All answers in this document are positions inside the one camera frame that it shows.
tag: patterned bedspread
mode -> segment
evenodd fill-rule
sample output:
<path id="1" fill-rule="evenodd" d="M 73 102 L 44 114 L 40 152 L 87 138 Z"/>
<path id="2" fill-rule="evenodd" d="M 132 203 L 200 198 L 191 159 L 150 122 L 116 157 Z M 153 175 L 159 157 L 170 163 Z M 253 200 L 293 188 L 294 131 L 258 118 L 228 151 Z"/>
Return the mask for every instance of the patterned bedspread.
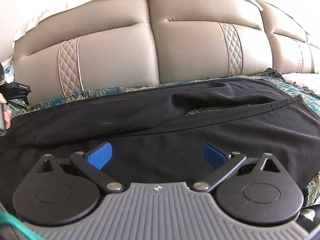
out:
<path id="1" fill-rule="evenodd" d="M 249 78 L 249 79 L 260 79 L 263 78 L 267 82 L 271 83 L 272 85 L 278 87 L 285 93 L 290 96 L 302 95 L 305 103 L 316 113 L 320 116 L 320 96 L 315 94 L 313 91 L 308 90 L 308 88 L 301 88 L 299 86 L 290 84 L 278 71 L 268 68 L 265 72 L 254 75 L 254 76 L 234 76 L 232 78 Z M 33 111 L 39 111 L 42 109 L 46 109 L 52 106 L 63 105 L 69 102 L 74 102 L 78 100 L 88 99 L 88 98 L 95 98 L 105 95 L 112 95 L 118 93 L 126 93 L 132 91 L 139 91 L 139 90 L 147 90 L 152 88 L 159 88 L 159 87 L 166 87 L 178 84 L 188 84 L 193 82 L 205 81 L 205 80 L 195 80 L 195 81 L 186 81 L 186 82 L 174 82 L 174 83 L 166 83 L 161 85 L 155 86 L 143 86 L 143 87 L 133 87 L 133 88 L 106 88 L 100 90 L 91 90 L 85 92 L 78 92 L 76 94 L 62 96 L 56 99 L 50 99 L 40 103 L 35 107 L 25 106 L 25 104 L 20 100 L 12 100 L 9 102 L 9 108 L 13 112 L 13 117 L 16 117 L 21 114 L 30 113 Z M 197 114 L 207 111 L 218 111 L 221 108 L 202 108 L 202 109 L 194 109 L 186 114 Z M 320 198 L 320 171 L 316 174 L 316 176 L 309 182 L 306 188 L 303 190 L 304 195 L 304 206 L 310 206 L 316 202 L 318 198 Z"/>

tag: human hand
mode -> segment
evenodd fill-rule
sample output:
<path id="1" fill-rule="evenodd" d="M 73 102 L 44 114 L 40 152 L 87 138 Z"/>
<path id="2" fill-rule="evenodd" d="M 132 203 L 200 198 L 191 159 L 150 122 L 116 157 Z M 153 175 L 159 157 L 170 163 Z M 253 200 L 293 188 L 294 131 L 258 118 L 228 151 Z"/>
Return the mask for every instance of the human hand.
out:
<path id="1" fill-rule="evenodd" d="M 0 93 L 0 104 L 6 104 L 7 100 L 4 99 L 3 95 Z M 11 125 L 11 115 L 12 112 L 10 110 L 5 110 L 3 112 L 3 116 L 4 116 L 4 122 L 5 122 L 5 128 L 9 129 L 10 125 Z"/>

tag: white pillow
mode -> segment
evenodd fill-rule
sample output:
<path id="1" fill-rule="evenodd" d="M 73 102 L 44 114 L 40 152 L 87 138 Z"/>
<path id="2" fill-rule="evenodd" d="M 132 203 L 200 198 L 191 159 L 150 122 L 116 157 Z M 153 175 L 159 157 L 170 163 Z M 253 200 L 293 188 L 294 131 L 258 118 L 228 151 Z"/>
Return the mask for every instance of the white pillow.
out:
<path id="1" fill-rule="evenodd" d="M 291 84 L 299 87 L 307 87 L 316 94 L 320 95 L 320 75 L 311 73 L 289 73 L 282 75 Z"/>

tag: triangular cutout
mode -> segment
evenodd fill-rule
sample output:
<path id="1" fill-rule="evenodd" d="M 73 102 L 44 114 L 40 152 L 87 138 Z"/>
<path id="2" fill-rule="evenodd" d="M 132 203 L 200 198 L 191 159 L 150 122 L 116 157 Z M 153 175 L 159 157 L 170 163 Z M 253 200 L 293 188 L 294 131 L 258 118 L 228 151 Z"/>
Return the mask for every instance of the triangular cutout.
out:
<path id="1" fill-rule="evenodd" d="M 272 159 L 267 159 L 262 171 L 271 171 L 271 172 L 280 172 L 280 170 L 278 169 L 278 167 L 276 166 L 276 164 L 273 162 Z"/>
<path id="2" fill-rule="evenodd" d="M 54 168 L 49 160 L 44 160 L 41 165 L 38 167 L 36 173 L 43 173 L 54 171 Z"/>

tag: quilted diamond-pattern strip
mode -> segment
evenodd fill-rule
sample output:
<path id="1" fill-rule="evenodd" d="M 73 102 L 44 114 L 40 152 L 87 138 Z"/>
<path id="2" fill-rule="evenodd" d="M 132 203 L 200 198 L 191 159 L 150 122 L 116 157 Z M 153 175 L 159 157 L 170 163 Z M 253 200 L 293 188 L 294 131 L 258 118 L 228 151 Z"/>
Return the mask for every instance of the quilted diamond-pattern strip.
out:
<path id="1" fill-rule="evenodd" d="M 229 76 L 241 75 L 244 65 L 241 42 L 238 33 L 232 24 L 219 24 L 226 39 L 229 53 Z"/>
<path id="2" fill-rule="evenodd" d="M 77 61 L 77 39 L 64 41 L 59 50 L 61 85 L 66 95 L 81 91 Z"/>
<path id="3" fill-rule="evenodd" d="M 302 50 L 301 50 L 301 47 L 300 47 L 300 44 L 299 42 L 296 40 L 296 39 L 293 39 L 291 38 L 291 40 L 295 41 L 297 43 L 297 48 L 298 48 L 298 52 L 297 52 L 297 55 L 298 55 L 298 73 L 301 73 L 302 72 L 302 69 L 303 69 L 303 55 L 302 55 Z"/>

